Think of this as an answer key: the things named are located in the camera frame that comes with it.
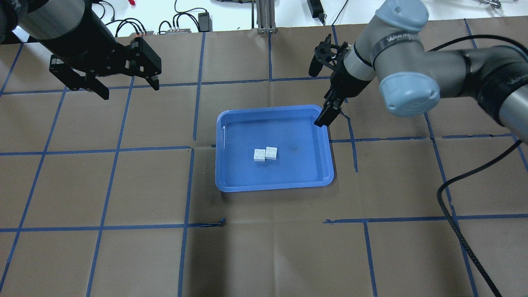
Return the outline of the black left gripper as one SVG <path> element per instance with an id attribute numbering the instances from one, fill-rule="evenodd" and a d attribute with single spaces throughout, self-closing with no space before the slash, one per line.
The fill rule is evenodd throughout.
<path id="1" fill-rule="evenodd" d="M 90 6 L 42 6 L 41 44 L 52 53 L 50 73 L 71 91 L 108 100 L 108 87 L 96 77 L 116 74 L 138 76 L 160 90 L 160 56 L 142 37 L 121 45 Z"/>

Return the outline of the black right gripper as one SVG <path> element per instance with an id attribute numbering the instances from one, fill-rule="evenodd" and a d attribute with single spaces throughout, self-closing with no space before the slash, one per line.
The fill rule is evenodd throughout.
<path id="1" fill-rule="evenodd" d="M 335 45 L 332 34 L 315 47 L 309 76 L 317 77 L 324 67 L 332 73 L 322 111 L 314 121 L 318 127 L 330 126 L 341 113 L 344 100 L 358 96 L 374 79 L 373 66 L 357 53 L 355 44 Z"/>

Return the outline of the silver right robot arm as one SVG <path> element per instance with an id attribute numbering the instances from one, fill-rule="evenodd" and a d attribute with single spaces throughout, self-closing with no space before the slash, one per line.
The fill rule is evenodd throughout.
<path id="1" fill-rule="evenodd" d="M 527 142 L 527 47 L 496 35 L 471 35 L 426 51 L 419 33 L 429 13 L 420 0 L 387 0 L 351 44 L 329 34 L 314 49 L 309 75 L 332 70 L 315 125 L 329 126 L 347 98 L 373 79 L 394 116 L 414 117 L 443 98 L 472 97 L 498 125 Z"/>

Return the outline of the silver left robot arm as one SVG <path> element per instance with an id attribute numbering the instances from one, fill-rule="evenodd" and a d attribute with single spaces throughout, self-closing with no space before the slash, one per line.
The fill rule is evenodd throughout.
<path id="1" fill-rule="evenodd" d="M 140 77 L 160 89 L 162 60 L 142 36 L 120 44 L 88 0 L 2 0 L 1 39 L 20 27 L 51 52 L 49 71 L 71 91 L 109 99 L 100 77 Z"/>

